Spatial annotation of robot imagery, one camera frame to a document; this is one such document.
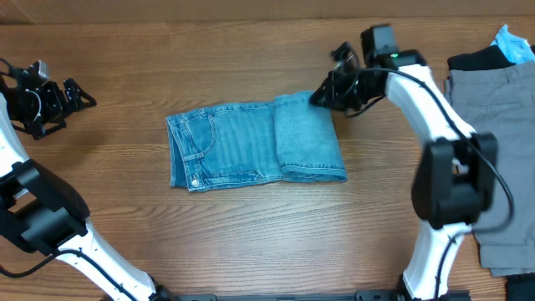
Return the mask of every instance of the black cloth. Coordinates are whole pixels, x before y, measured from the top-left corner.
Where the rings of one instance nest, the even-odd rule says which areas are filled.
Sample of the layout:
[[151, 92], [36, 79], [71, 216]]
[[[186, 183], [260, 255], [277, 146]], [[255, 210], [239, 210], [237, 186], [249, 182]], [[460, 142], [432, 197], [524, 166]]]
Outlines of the black cloth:
[[459, 54], [448, 59], [450, 70], [481, 71], [514, 66], [497, 45], [484, 48], [473, 54]]
[[507, 301], [535, 300], [535, 273], [507, 277]]

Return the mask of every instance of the blue jeans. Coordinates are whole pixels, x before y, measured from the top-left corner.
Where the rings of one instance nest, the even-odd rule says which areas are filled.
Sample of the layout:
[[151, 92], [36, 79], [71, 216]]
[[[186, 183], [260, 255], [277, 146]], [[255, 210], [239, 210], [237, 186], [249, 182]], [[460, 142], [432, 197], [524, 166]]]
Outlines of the blue jeans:
[[208, 191], [270, 181], [347, 181], [329, 110], [312, 92], [168, 116], [171, 186]]

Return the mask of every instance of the wall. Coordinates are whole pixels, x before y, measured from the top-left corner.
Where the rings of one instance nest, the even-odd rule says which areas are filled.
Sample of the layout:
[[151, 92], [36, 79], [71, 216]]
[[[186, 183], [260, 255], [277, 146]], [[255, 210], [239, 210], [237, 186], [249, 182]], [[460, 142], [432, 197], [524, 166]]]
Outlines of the wall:
[[0, 0], [0, 23], [520, 16], [533, 0]]

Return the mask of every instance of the gray pants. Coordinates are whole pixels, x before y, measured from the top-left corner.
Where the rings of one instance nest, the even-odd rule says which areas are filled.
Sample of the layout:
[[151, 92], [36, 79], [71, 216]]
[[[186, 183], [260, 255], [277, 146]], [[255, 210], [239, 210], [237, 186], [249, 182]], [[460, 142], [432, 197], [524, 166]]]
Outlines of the gray pants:
[[[452, 70], [446, 98], [477, 132], [498, 140], [497, 169], [511, 188], [515, 218], [503, 232], [476, 235], [481, 265], [492, 275], [535, 272], [535, 63], [485, 71]], [[496, 183], [492, 207], [474, 228], [502, 222], [508, 212]]]

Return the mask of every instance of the wooden table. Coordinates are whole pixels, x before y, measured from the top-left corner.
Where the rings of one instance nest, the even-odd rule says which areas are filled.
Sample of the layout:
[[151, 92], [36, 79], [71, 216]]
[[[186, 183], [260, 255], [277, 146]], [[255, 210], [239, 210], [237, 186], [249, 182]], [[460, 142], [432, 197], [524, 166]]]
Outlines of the wooden table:
[[[378, 23], [447, 75], [446, 59], [486, 47], [508, 23], [535, 40], [535, 18], [359, 18], [232, 23], [0, 27], [0, 54], [16, 66], [48, 63], [99, 105], [41, 140], [29, 155], [84, 196], [100, 233], [176, 293], [350, 293], [393, 288], [418, 219], [410, 202], [419, 149], [387, 101], [355, 120], [333, 114], [349, 181], [273, 183], [207, 193], [172, 189], [167, 115], [230, 101], [316, 89], [329, 50]], [[14, 271], [42, 257], [0, 241]], [[475, 300], [503, 300], [504, 282], [480, 268], [466, 240], [450, 277]], [[1, 300], [95, 300], [103, 292], [63, 263], [25, 279], [0, 278]]]

